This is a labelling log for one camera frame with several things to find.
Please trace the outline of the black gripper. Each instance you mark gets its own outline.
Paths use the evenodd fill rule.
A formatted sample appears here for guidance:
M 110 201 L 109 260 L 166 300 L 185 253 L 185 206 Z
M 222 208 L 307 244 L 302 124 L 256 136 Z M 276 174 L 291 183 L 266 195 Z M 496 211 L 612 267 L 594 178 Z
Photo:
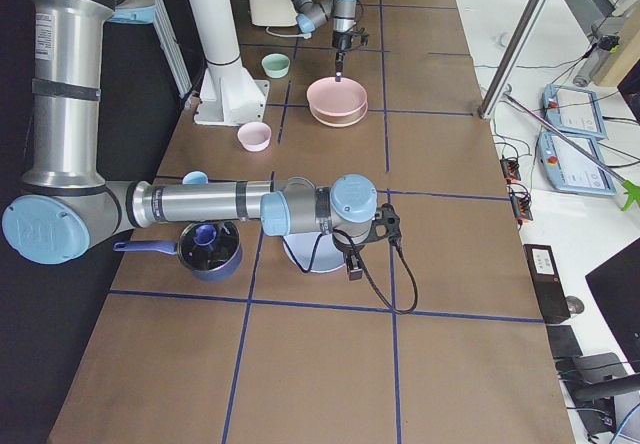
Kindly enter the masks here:
M 348 280 L 360 280 L 363 276 L 363 268 L 361 265 L 362 257 L 360 254 L 365 245 L 363 243 L 357 244 L 354 239 L 344 231 L 333 232 L 333 243 L 336 249 L 343 255 Z
M 344 55 L 352 47 L 352 33 L 333 31 L 332 47 L 337 52 L 335 55 L 335 81 L 340 82 L 343 76 Z

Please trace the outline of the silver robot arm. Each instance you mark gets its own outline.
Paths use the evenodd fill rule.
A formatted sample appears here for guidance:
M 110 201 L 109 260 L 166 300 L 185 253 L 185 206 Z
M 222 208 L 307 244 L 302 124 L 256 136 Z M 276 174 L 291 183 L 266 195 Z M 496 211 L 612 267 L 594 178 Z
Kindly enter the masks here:
M 296 23 L 303 34 L 311 34 L 332 23 L 332 47 L 335 49 L 336 82 L 344 74 L 346 54 L 352 50 L 353 40 L 358 33 L 356 10 L 358 0 L 291 0 L 296 11 Z
M 335 78 L 347 38 L 355 34 L 357 0 L 291 0 L 301 31 L 333 21 Z M 260 220 L 269 236 L 317 232 L 332 235 L 350 280 L 368 274 L 361 249 L 380 239 L 381 215 L 373 183 L 347 174 L 330 187 L 304 178 L 287 181 L 231 181 L 196 185 L 151 185 L 106 181 L 96 169 L 101 55 L 105 22 L 152 23 L 156 0 L 32 0 L 35 5 L 34 161 L 23 174 L 24 194 L 8 205 L 2 230 L 24 258 L 40 264 L 75 259 L 121 231 L 155 223 L 190 222 L 174 248 L 189 256 L 196 245 L 218 251 L 223 231 L 200 231 L 200 222 Z M 267 147 L 270 128 L 262 122 L 269 83 L 244 68 L 230 0 L 189 0 L 207 62 L 198 110 L 205 125 L 239 126 L 247 150 Z

